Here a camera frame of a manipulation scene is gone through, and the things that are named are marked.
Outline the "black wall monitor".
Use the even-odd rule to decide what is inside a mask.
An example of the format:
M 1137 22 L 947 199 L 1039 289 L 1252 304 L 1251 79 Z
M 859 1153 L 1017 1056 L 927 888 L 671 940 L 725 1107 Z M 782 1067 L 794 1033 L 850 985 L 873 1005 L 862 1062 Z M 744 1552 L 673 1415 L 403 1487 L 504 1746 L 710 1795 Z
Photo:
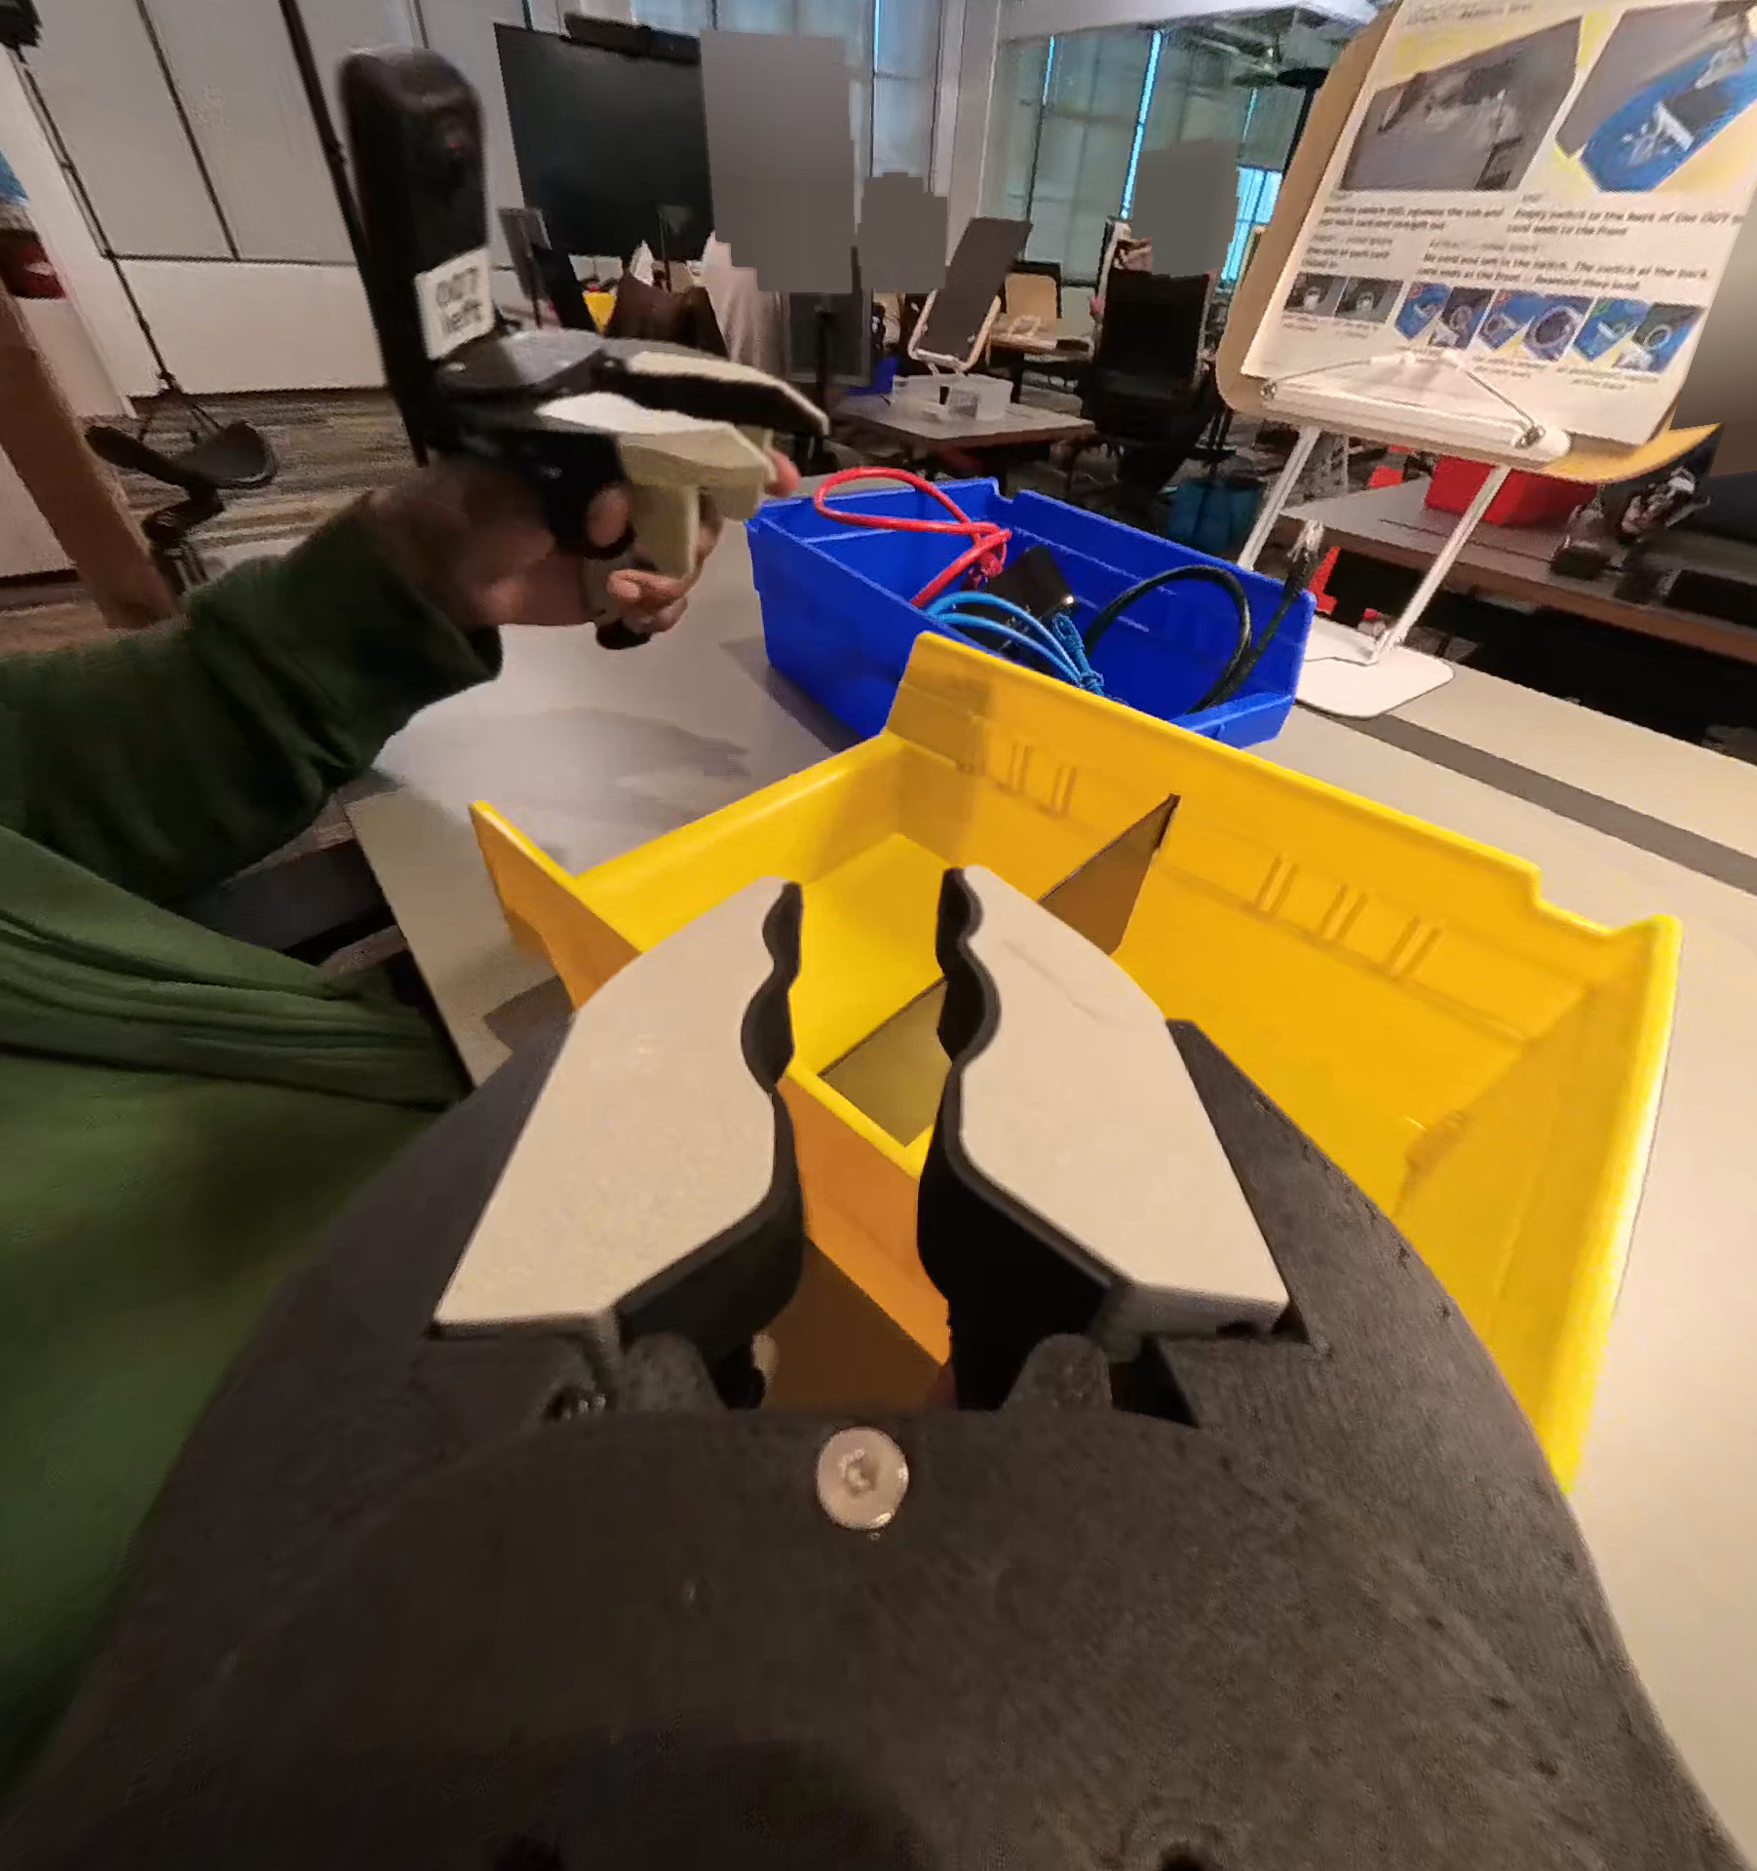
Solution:
M 702 256 L 715 227 L 700 42 L 573 16 L 496 28 L 521 200 L 581 258 Z

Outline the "red storage bin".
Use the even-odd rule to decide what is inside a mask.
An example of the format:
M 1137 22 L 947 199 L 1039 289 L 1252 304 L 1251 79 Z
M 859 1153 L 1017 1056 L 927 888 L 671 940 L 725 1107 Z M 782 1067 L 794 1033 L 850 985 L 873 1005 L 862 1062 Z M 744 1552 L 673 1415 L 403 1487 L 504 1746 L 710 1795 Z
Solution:
M 1439 456 L 1427 478 L 1427 509 L 1447 515 L 1465 513 L 1492 474 L 1493 468 L 1488 462 L 1468 456 Z M 1597 481 L 1507 470 L 1486 503 L 1482 521 L 1510 528 L 1565 527 L 1569 515 L 1590 502 L 1597 491 Z

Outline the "person's left forearm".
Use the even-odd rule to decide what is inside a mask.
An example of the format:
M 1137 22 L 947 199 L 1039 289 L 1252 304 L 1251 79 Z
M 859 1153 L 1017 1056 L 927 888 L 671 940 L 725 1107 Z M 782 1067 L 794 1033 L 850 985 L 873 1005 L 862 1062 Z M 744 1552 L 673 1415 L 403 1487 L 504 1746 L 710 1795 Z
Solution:
M 162 906 L 277 852 L 414 715 L 501 667 L 359 507 L 107 641 L 0 656 L 0 832 Z

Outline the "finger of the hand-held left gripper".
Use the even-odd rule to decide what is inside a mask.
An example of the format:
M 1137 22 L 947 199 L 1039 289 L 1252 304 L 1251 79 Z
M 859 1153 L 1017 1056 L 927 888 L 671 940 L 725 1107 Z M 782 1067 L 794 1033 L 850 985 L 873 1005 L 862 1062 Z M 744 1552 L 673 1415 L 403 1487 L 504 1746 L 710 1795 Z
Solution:
M 825 434 L 829 412 L 780 376 L 689 348 L 598 348 L 586 384 L 634 407 L 738 428 Z
M 749 513 L 768 480 L 765 448 L 718 419 L 644 407 L 623 394 L 558 394 L 540 405 L 544 466 L 558 470 L 557 511 L 583 530 L 584 505 L 613 484 L 630 488 L 631 549 L 655 573 L 695 568 L 702 509 Z

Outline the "person's left hand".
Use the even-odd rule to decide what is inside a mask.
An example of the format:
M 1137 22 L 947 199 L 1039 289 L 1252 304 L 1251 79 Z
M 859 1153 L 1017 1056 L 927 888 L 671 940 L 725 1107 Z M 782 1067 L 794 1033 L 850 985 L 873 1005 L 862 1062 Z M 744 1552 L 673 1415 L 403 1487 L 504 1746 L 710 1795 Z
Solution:
M 631 486 L 621 481 L 584 505 L 590 559 L 560 547 L 529 484 L 474 459 L 369 490 L 356 513 L 395 573 L 468 632 L 570 628 L 609 611 L 631 634 L 658 636 L 684 618 L 698 579 L 614 562 L 631 527 Z

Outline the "instruction poster board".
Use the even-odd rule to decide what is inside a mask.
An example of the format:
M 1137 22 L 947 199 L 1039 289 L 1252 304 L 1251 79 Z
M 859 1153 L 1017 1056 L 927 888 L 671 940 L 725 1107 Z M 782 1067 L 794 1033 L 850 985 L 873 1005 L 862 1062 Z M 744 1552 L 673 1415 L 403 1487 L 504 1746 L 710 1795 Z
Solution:
M 1757 4 L 1392 4 L 1337 56 L 1218 387 L 1578 480 L 1678 432 L 1757 187 Z

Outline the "person's green sweater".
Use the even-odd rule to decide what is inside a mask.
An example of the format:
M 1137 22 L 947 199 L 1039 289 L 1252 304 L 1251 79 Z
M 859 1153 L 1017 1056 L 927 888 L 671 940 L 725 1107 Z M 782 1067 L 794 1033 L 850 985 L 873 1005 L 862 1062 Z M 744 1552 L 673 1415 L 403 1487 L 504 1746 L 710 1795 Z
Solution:
M 0 818 L 0 1817 L 265 1298 L 461 1090 L 388 990 Z

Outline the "beige board on stand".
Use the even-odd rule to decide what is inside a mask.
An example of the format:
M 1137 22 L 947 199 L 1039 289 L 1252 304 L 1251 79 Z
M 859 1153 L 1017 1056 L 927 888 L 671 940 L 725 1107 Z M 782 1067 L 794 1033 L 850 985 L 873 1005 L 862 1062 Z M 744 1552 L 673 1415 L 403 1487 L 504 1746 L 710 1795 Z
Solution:
M 904 357 L 932 376 L 966 376 L 983 356 L 1002 309 L 1005 278 L 1022 258 L 1030 220 L 971 217 L 942 283 L 930 292 L 904 343 Z

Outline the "blue plastic bin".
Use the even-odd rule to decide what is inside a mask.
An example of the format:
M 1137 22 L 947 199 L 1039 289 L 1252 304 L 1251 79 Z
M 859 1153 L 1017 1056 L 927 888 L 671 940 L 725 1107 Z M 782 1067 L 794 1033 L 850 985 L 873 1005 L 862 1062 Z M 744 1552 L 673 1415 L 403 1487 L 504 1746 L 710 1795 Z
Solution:
M 1271 576 L 995 480 L 828 475 L 746 527 L 768 665 L 857 736 L 890 713 L 919 637 L 977 648 L 1234 747 L 1272 739 L 1314 622 L 1311 575 Z M 1031 542 L 1076 601 L 1049 622 L 983 595 Z

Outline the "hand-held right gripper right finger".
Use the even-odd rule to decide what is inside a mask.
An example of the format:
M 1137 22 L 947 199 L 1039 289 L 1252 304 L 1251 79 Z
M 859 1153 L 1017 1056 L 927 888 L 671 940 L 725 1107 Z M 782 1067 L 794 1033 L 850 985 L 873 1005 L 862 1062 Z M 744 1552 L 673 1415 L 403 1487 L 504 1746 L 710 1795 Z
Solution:
M 1161 1340 L 1275 1335 L 1285 1276 L 1153 999 L 979 865 L 941 880 L 937 961 L 919 1261 L 955 1401 L 1005 1403 L 1051 1339 L 1120 1367 Z

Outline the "yellow plastic bin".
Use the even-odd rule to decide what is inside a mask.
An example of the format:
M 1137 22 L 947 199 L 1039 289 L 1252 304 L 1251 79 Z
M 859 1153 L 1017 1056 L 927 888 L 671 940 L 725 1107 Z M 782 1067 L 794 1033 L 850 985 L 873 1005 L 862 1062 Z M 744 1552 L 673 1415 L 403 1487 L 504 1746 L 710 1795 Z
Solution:
M 912 1216 L 928 1123 L 894 1133 L 825 1071 L 932 985 L 944 871 L 1039 898 L 1166 802 L 1114 961 L 1396 1225 L 1572 1484 L 1652 1150 L 1676 919 L 1589 923 L 1523 860 L 930 636 L 877 736 L 581 876 L 494 805 L 470 818 L 505 921 L 573 1004 L 740 886 L 804 888 L 782 1096 L 811 1240 L 941 1362 Z

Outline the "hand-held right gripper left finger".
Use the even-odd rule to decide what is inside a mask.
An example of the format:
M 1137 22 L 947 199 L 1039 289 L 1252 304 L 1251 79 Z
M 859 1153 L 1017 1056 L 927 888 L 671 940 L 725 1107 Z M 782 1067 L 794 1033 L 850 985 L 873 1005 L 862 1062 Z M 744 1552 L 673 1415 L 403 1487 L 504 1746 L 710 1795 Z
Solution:
M 569 1019 L 430 1316 L 438 1340 L 566 1339 L 596 1368 L 655 1335 L 726 1382 L 796 1298 L 806 1212 L 780 1080 L 802 886 L 756 878 Z

